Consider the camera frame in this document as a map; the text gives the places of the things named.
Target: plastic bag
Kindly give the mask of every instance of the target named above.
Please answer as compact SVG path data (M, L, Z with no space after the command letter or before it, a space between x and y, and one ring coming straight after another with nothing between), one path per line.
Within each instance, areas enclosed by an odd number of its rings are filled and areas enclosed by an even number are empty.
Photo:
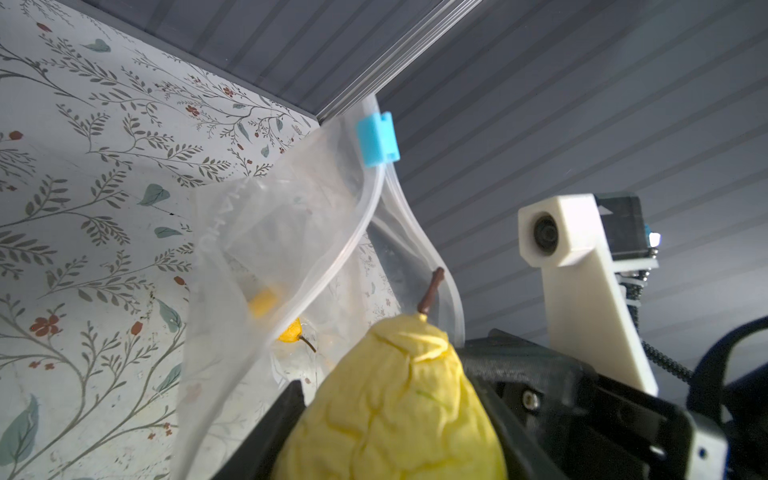
M371 96L326 122L265 178L199 187L196 271L177 405L172 478L210 478L290 379L306 401L335 364L382 316L415 311L442 265L409 209L391 164L365 167L356 134L379 114ZM368 245L372 250L353 255ZM378 254L398 301L366 302L361 261ZM449 274L431 319L464 342L458 290ZM273 302L253 315L248 301ZM275 339L300 317L316 347Z

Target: pear stem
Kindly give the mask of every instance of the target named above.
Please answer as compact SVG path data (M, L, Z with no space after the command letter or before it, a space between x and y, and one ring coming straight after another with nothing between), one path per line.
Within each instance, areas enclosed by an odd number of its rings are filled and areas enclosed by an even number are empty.
M419 313L422 315L427 315L429 313L429 307L435 302L435 297L437 296L437 287L440 286L440 283L444 279L445 270L439 266L437 267L437 270L432 272L432 281L429 282L427 293L424 294L424 298L422 298L422 301L419 302L419 305L416 307L416 310Z
M315 350L315 347L313 347L313 346L312 346L312 343L310 343L310 341L309 341L309 340L307 340L307 339L305 339L305 338L304 338L304 335L299 335L299 340L302 340L302 341L304 341L304 343L306 343L307 345L309 345L309 346L310 346L310 348L312 349L312 351L313 351L314 353L317 353L317 350Z

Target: gray striped wall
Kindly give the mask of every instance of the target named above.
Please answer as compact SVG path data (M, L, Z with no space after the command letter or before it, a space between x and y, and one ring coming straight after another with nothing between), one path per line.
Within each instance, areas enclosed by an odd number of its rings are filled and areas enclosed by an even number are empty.
M86 0L316 114L439 0Z
M379 94L469 337L546 344L518 208L631 190L662 233L641 335L689 367L768 314L768 2L485 0ZM730 378L768 361L738 347ZM683 383L659 370L664 398Z

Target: blue clip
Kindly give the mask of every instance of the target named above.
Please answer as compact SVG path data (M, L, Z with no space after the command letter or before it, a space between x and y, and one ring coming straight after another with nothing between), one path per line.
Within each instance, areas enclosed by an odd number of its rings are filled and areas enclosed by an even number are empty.
M370 115L359 121L357 139L360 142L362 159L367 167L391 164L400 160L395 125L392 122L392 114L388 111L381 115Z

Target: floral wallpaper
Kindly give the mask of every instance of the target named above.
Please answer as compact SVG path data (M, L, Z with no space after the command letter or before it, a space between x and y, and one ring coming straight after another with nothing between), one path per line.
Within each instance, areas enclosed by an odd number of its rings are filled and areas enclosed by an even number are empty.
M53 0L0 0L0 105L0 478L165 478L190 192L268 174L317 123ZM217 424L223 458L265 408Z

